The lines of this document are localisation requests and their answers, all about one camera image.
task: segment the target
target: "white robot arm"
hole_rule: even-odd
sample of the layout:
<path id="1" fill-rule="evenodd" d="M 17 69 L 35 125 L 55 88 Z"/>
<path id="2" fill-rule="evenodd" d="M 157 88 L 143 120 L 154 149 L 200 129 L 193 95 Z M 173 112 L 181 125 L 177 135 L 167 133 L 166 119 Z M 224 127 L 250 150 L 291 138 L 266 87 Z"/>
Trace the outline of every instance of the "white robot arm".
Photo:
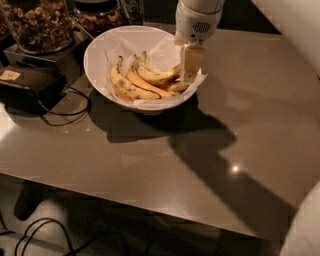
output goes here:
<path id="1" fill-rule="evenodd" d="M 205 56 L 203 42 L 210 38 L 221 19 L 225 0 L 179 0 L 175 44 L 181 45 L 181 80 L 192 83 Z"/>
<path id="2" fill-rule="evenodd" d="M 320 76 L 320 1 L 252 0 Z M 182 45 L 182 81 L 192 82 L 204 58 L 203 42 L 220 21 L 224 0 L 179 0 L 176 41 Z M 301 204 L 281 256 L 320 255 L 320 182 Z"/>

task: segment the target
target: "nuts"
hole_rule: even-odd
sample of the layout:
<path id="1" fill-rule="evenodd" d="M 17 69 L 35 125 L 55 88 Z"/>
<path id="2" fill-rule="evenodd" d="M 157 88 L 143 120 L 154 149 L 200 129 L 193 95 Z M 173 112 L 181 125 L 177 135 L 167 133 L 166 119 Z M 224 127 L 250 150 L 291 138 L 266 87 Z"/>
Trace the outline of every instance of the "nuts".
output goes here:
<path id="1" fill-rule="evenodd" d="M 1 0 L 12 36 L 27 53 L 58 51 L 73 41 L 72 25 L 64 0 L 37 0 L 31 4 Z"/>

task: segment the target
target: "electrical cord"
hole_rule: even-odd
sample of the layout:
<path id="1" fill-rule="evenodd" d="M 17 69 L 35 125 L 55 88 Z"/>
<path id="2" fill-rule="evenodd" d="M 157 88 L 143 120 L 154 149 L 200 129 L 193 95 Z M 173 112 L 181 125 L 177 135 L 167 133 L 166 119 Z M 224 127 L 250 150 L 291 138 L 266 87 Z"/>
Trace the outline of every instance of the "electrical cord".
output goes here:
<path id="1" fill-rule="evenodd" d="M 28 231 L 32 228 L 32 226 L 34 226 L 35 224 L 41 222 L 41 221 L 45 221 L 43 223 L 41 223 L 30 235 L 30 237 L 27 236 L 28 234 Z M 33 239 L 33 237 L 35 236 L 35 234 L 38 232 L 38 230 L 43 227 L 44 225 L 48 224 L 48 223 L 56 223 L 60 226 L 60 228 L 62 229 L 65 237 L 66 237 L 66 240 L 67 240 L 67 243 L 68 243 L 68 248 L 69 248 L 69 252 L 65 253 L 63 256 L 77 256 L 77 253 L 81 252 L 82 250 L 84 250 L 85 248 L 87 248 L 90 244 L 92 244 L 93 242 L 97 241 L 98 239 L 100 239 L 101 237 L 107 235 L 107 232 L 106 231 L 103 231 L 99 234 L 97 234 L 96 236 L 94 236 L 93 238 L 89 239 L 87 242 L 85 242 L 83 245 L 81 245 L 80 247 L 78 247 L 77 249 L 74 249 L 73 248 L 73 245 L 72 245 L 72 242 L 71 242 L 71 239 L 70 239 L 70 236 L 68 234 L 68 231 L 67 229 L 65 228 L 65 226 L 53 219 L 53 218 L 41 218 L 41 219 L 38 219 L 34 222 L 32 222 L 28 227 L 27 229 L 25 230 L 24 232 L 24 235 L 22 236 L 22 238 L 18 241 L 18 243 L 16 244 L 15 246 L 15 250 L 14 250 L 14 256 L 18 256 L 18 249 L 19 249 L 19 246 L 20 244 L 22 243 L 22 241 L 28 237 L 28 240 L 27 242 L 24 244 L 24 247 L 22 249 L 22 253 L 21 255 L 23 256 L 25 254 L 25 251 L 28 247 L 28 244 L 31 242 L 31 240 Z"/>
<path id="2" fill-rule="evenodd" d="M 5 229 L 5 231 L 0 232 L 0 236 L 5 236 L 5 235 L 9 235 L 9 234 L 13 234 L 13 231 L 8 230 L 7 225 L 5 224 L 4 220 L 3 220 L 3 216 L 2 213 L 0 211 L 0 223 L 2 225 L 2 227 Z"/>
<path id="3" fill-rule="evenodd" d="M 73 88 L 72 86 L 69 86 L 69 85 L 65 85 L 65 87 L 67 87 L 68 89 L 71 89 L 72 91 L 70 91 L 71 93 L 74 93 L 74 94 L 77 94 L 77 95 L 80 95 L 82 97 L 84 97 L 86 100 L 87 100 L 87 106 L 80 110 L 80 111 L 77 111 L 77 112 L 74 112 L 74 113 L 57 113 L 57 112 L 54 112 L 54 111 L 51 111 L 49 110 L 44 104 L 43 102 L 40 100 L 40 98 L 38 98 L 38 102 L 40 104 L 40 106 L 48 113 L 50 114 L 53 114 L 53 115 L 57 115 L 57 116 L 76 116 L 76 115 L 79 115 L 77 118 L 71 120 L 71 121 L 68 121 L 68 122 L 65 122 L 65 123 L 60 123 L 60 124 L 53 124 L 51 123 L 44 115 L 41 116 L 41 119 L 48 125 L 50 126 L 63 126 L 63 125 L 67 125 L 67 124 L 70 124 L 70 123 L 74 123 L 75 121 L 79 120 L 82 116 L 84 116 L 86 113 L 90 113 L 91 111 L 91 106 L 92 106 L 92 103 L 91 103 L 91 100 L 90 98 L 85 95 L 83 92 Z"/>
<path id="4" fill-rule="evenodd" d="M 28 235 L 27 235 L 27 234 L 28 234 L 28 231 L 32 228 L 32 226 L 34 226 L 35 224 L 37 224 L 37 223 L 40 222 L 40 221 L 45 221 L 45 222 L 42 223 L 40 226 L 38 226 L 38 227 L 32 232 L 31 236 L 29 237 L 29 239 L 27 240 L 26 244 L 25 244 L 24 247 L 23 247 L 22 255 L 24 255 L 24 253 L 25 253 L 25 251 L 26 251 L 26 249 L 27 249 L 28 244 L 31 242 L 31 240 L 33 239 L 34 235 L 38 232 L 38 230 L 39 230 L 41 227 L 43 227 L 44 225 L 46 225 L 46 224 L 48 224 L 48 223 L 51 223 L 51 222 L 54 222 L 54 223 L 56 223 L 56 224 L 58 224 L 58 225 L 60 226 L 60 228 L 62 229 L 62 231 L 63 231 L 63 233 L 64 233 L 64 235 L 65 235 L 65 237 L 66 237 L 69 250 L 70 250 L 70 251 L 74 251 L 74 248 L 73 248 L 73 246 L 72 246 L 72 242 L 71 242 L 70 236 L 69 236 L 68 231 L 67 231 L 67 229 L 65 228 L 65 226 L 64 226 L 61 222 L 59 222 L 59 221 L 57 221 L 57 220 L 55 220 L 55 219 L 53 219 L 53 218 L 41 218 L 41 219 L 38 219 L 38 220 L 32 222 L 32 223 L 27 227 L 27 229 L 25 230 L 23 236 L 20 238 L 20 240 L 18 241 L 18 243 L 17 243 L 16 246 L 15 246 L 14 256 L 18 256 L 19 246 L 20 246 L 20 244 L 22 243 L 22 241 L 23 241 L 25 238 L 28 237 Z"/>

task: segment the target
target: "table surface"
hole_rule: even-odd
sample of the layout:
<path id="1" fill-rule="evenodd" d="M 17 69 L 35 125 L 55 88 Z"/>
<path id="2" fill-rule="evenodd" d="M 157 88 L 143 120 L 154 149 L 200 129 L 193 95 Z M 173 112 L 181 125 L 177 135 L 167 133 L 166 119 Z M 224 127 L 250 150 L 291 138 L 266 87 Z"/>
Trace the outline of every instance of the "table surface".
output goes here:
<path id="1" fill-rule="evenodd" d="M 209 73 L 185 104 L 157 116 L 92 88 L 92 111 L 66 117 L 0 106 L 0 172 L 211 227 L 279 241 L 320 178 L 320 84 L 281 35 L 218 30 Z M 85 100 L 69 93 L 56 111 Z"/>

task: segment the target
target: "white bowl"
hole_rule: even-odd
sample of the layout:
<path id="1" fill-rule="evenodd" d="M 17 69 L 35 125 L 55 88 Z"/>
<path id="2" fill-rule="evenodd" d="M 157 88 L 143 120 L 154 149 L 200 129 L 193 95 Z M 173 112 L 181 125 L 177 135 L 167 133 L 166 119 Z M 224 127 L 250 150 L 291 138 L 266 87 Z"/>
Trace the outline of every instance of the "white bowl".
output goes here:
<path id="1" fill-rule="evenodd" d="M 96 37 L 84 54 L 84 70 L 93 87 L 109 100 L 134 112 L 158 114 L 188 100 L 205 79 L 198 75 L 194 83 L 181 95 L 159 100 L 135 100 L 132 103 L 115 95 L 109 79 L 112 66 L 123 56 L 123 72 L 133 60 L 133 54 L 148 53 L 148 65 L 155 70 L 166 70 L 180 62 L 180 47 L 174 44 L 174 36 L 163 30 L 147 26 L 114 28 Z"/>

